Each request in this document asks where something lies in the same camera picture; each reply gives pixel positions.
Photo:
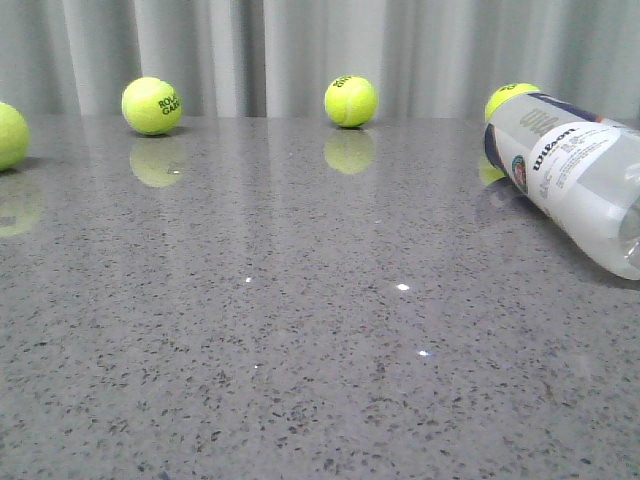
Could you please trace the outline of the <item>white Wilson tennis ball can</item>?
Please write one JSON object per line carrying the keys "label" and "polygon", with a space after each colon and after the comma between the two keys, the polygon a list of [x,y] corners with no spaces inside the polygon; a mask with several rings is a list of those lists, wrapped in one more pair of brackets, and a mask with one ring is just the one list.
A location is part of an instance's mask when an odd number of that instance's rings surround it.
{"label": "white Wilson tennis ball can", "polygon": [[639,277],[639,132],[543,92],[485,121],[489,162],[598,265]]}

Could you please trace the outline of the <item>centre tennis ball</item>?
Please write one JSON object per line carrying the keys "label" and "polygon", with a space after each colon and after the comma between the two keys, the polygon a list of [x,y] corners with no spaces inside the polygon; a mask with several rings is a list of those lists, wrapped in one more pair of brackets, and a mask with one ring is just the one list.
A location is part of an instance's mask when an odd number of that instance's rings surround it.
{"label": "centre tennis ball", "polygon": [[328,85],[324,95],[329,119],[344,128],[359,127],[371,120],[377,105],[375,87],[362,76],[340,76]]}

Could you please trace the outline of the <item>Roland Garros tennis ball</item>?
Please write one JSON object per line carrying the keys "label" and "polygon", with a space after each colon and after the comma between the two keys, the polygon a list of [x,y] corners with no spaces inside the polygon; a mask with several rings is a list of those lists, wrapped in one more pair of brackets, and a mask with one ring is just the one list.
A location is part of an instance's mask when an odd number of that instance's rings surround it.
{"label": "Roland Garros tennis ball", "polygon": [[121,110],[136,132],[156,136],[171,131],[179,123],[182,101],[170,83],[156,77],[141,77],[124,89]]}

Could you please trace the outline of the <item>right tennis ball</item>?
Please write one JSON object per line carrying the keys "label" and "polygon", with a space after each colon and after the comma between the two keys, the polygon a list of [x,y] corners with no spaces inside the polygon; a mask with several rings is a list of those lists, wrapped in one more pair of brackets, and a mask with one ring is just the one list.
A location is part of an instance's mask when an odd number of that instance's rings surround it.
{"label": "right tennis ball", "polygon": [[540,88],[531,83],[510,83],[501,86],[490,95],[484,109],[484,120],[488,122],[496,109],[507,100],[531,92],[540,92]]}

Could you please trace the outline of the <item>far left tennis ball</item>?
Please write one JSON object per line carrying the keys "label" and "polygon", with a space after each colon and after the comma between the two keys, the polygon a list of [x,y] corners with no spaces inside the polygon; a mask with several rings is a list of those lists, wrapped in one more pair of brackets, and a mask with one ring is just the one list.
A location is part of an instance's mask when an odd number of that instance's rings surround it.
{"label": "far left tennis ball", "polygon": [[29,147],[29,127],[24,116],[13,106],[0,105],[0,169],[13,168],[26,156]]}

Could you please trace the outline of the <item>grey pleated curtain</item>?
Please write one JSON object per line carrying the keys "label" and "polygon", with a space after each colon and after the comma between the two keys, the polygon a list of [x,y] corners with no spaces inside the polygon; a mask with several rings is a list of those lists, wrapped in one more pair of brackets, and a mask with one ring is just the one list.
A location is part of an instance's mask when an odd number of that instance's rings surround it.
{"label": "grey pleated curtain", "polygon": [[188,115],[318,115],[368,78],[382,117],[478,118],[530,82],[600,114],[639,114],[635,1],[5,1],[1,98],[27,113],[116,113],[155,76]]}

